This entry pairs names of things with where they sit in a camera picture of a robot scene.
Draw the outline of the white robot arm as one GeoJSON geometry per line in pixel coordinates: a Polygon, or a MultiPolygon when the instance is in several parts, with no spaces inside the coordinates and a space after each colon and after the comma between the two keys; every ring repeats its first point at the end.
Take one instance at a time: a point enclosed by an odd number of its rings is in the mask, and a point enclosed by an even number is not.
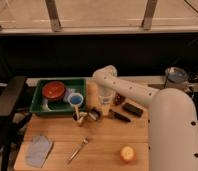
{"type": "Polygon", "coordinates": [[[198,171],[197,112],[185,92],[120,79],[112,65],[96,70],[93,79],[101,96],[116,91],[148,108],[149,171],[198,171]]]}

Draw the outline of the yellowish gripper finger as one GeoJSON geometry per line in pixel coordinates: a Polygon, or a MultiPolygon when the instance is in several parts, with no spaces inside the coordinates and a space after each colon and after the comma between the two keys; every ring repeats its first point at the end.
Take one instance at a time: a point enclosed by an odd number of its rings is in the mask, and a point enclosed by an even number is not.
{"type": "Polygon", "coordinates": [[[107,116],[109,114],[112,100],[113,100],[112,96],[100,96],[99,97],[101,112],[103,116],[107,116]]]}

